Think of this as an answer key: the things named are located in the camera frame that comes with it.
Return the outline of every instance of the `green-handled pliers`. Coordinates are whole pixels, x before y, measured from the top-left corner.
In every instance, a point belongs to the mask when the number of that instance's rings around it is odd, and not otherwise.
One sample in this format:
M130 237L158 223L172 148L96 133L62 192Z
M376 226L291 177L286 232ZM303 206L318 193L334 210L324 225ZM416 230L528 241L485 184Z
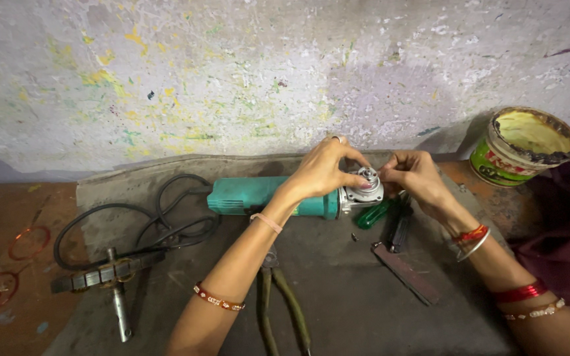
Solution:
M307 324L305 324L305 317L303 311L300 309L300 304L294 295L294 292L289 287L285 275L279 268L279 261L276 259L276 248L274 245L270 247L270 251L265 256L263 264L261 265L261 306L260 306L260 319L261 332L265 340L265 346L270 356L279 356L279 351L276 347L276 341L272 334L270 327L270 319L267 315L267 310L270 305L270 288L272 280L276 283L276 287L281 290L285 296L285 301L289 305L289 309L294 316L296 328L298 330L299 341L303 348L303 354L311 356L309 332L307 331Z

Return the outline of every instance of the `black cable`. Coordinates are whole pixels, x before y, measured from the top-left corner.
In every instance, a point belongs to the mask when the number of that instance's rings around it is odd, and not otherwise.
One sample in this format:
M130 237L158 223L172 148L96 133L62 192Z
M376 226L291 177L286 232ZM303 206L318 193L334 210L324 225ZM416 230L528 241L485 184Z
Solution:
M190 189L184 191L182 194L178 195L177 198L175 198L175 200L169 206L167 206L165 209L162 209L161 200L162 200L162 194L164 193L164 190L166 190L166 188L172 182L177 181L178 179L181 179L181 178L196 179L199 182L201 182L203 184L203 186L196 187L196 188L190 188ZM140 206L132 205L132 204L124 204L124 203L104 204L104 205L100 205L100 206L97 206L95 208L92 208L92 209L84 212L83 214L80 214L74 220L69 222L67 224L67 226L65 226L63 228L63 230L59 233L59 235L56 237L56 240L54 241L54 260L56 261L56 263L59 266L61 266L61 268L68 269L70 271L84 271L84 270L92 269L92 268L107 264L109 262L108 259L103 259L103 260L93 262L93 263L88 263L88 264L70 265L70 264L66 263L65 261L63 261L63 259L61 258L61 253L60 253L61 241L63 240L63 237L65 236L67 231L69 231L76 223L83 220L84 218L90 216L91 214L93 214L95 212L98 212L100 210L107 209L107 208L126 208L126 209L136 210L136 211L139 211L140 213L143 213L149 217L149 220L147 221L147 223L142 227L142 229L140 229L140 231L138 231L138 236L136 238L136 247L138 246L138 244L139 244L142 236L146 232L146 230L151 225L157 223L158 221L160 223L162 223L168 229L167 231L164 231L155 240L155 242L153 244L151 244L147 247L139 248L139 249L136 248L135 250L127 252L127 253L118 254L116 256L117 258L129 257L129 256L133 256L133 255L138 255L140 253L146 253L146 252L169 251L170 249L173 249L173 248L188 247L188 246L197 245L198 243L201 243L204 240L210 238L210 236L212 236L212 234L215 233L215 231L217 230L219 223L220 223L220 216L218 214L201 217L201 218L199 218L193 222L187 223L186 225L183 225L180 227L172 227L170 225L169 221L166 219L165 215L168 212L170 212L170 210L172 208L174 208L185 196L194 195L194 194L208 194L211 191L212 191L212 185L210 184L210 182L208 182L206 179L203 179L199 175L178 174L175 177L172 177L171 179L169 179L167 182L165 182L162 185L162 187L160 187L160 189L158 190L158 192L155 196L156 214L154 214L154 213L150 212L149 210L142 208ZM191 226L194 226L198 223L204 223L204 225L202 226L202 228L199 231L182 232L185 229L187 229ZM172 246L162 245L167 239L169 239L173 236L176 236L179 240L179 242L176 245L172 245Z

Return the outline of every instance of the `bangle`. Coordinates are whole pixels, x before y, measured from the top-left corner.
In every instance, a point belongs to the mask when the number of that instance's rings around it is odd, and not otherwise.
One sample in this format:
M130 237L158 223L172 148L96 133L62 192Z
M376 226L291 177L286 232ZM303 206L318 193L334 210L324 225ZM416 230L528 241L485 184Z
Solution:
M206 302L217 305L218 307L222 307L223 309L226 309L228 311L238 312L241 311L243 308L245 308L245 303L232 303L232 302L227 302L223 299L215 298L214 296L212 296L212 294L210 294L209 292L207 292L205 289L202 288L201 281L195 284L193 290L195 291L197 296L199 296L201 299L205 300Z
M535 317L542 317L543 315L551 315L556 312L559 312L561 308L564 306L564 299L560 298L556 303L551 303L549 305L545 305L544 307L540 307L539 309L535 309L526 314L504 314L503 317L507 320L523 320L527 317L535 318Z
M480 239L485 235L485 232L489 230L489 228L483 224L479 225L476 229L470 232L463 232L458 238L452 238L452 240L456 243L460 243L462 241L470 241Z
M491 232L491 229L488 228L487 231L485 231L483 238L474 247L472 247L470 252L466 253L465 256L460 257L462 251L459 251L459 254L457 255L457 262L461 262L461 261L465 260L466 258L470 257L470 255L472 255L474 252L476 252L476 250L478 250L479 247L481 247L481 245L485 242L485 240L487 240L487 237L490 235L490 232Z
M255 217L258 217L259 219L263 220L266 224L270 225L270 227L272 228L272 230L276 231L276 234L280 234L281 231L283 231L283 228L279 226L278 223L273 222L272 219L266 217L265 215L258 213L258 214L254 214L252 216L249 217L249 220L252 221L254 220Z
M510 291L492 293L496 303L514 303L521 300L531 299L547 292L547 286L540 279L534 283Z

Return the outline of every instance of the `grease bucket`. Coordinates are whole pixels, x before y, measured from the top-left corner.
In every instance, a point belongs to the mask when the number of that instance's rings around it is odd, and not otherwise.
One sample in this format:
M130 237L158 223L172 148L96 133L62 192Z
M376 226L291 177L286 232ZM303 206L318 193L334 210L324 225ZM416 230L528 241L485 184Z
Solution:
M570 160L570 127L559 118L532 108L500 110L487 136L470 156L473 171L502 187L518 186L547 168Z

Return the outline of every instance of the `paint-splattered wall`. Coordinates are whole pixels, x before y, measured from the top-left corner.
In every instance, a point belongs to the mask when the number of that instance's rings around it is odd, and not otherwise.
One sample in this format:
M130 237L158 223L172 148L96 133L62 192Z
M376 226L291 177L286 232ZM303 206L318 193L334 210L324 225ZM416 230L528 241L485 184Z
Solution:
M515 104L570 123L570 0L0 0L0 181L328 133L448 153Z

